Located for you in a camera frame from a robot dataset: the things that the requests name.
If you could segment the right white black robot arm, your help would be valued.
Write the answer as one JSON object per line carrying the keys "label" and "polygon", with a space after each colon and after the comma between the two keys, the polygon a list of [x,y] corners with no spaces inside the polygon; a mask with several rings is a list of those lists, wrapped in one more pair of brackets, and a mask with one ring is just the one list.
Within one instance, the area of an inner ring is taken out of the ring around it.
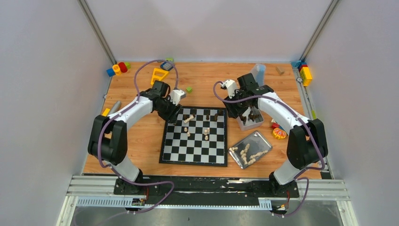
{"label": "right white black robot arm", "polygon": [[269,86],[260,86],[251,73],[234,80],[220,82],[227,91],[222,99],[230,118],[244,117],[255,108],[272,117],[288,134],[287,160],[275,170],[268,184],[274,196],[282,196],[287,184],[296,180],[306,170],[316,170],[314,163],[328,154],[325,127],[321,120],[311,120],[288,106]]}

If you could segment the black white chessboard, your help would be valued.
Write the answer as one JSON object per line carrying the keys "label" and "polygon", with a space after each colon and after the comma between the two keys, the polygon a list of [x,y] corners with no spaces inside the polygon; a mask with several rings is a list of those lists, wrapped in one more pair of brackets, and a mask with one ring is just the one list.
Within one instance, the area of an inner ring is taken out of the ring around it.
{"label": "black white chessboard", "polygon": [[[193,114],[196,117],[184,123]],[[182,107],[176,123],[165,123],[159,162],[226,167],[227,124],[226,108]]]}

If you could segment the white metal box dark pieces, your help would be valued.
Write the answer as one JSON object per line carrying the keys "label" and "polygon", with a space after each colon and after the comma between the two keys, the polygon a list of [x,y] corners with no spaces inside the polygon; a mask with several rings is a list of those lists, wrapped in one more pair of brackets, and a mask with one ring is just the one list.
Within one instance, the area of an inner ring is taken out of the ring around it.
{"label": "white metal box dark pieces", "polygon": [[241,131],[245,131],[260,127],[264,122],[264,118],[258,108],[248,107],[247,110],[237,118],[237,122]]}

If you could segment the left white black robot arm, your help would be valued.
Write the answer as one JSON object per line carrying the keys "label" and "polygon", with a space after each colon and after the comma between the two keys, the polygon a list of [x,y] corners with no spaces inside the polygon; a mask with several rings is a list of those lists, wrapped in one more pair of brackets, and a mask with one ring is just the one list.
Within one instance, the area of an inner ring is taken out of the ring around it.
{"label": "left white black robot arm", "polygon": [[166,123],[175,123],[186,93],[171,89],[161,81],[141,91],[127,106],[108,116],[95,117],[88,143],[88,153],[104,167],[126,181],[126,189],[140,194],[144,189],[143,173],[128,157],[128,130],[144,116],[156,111]]}

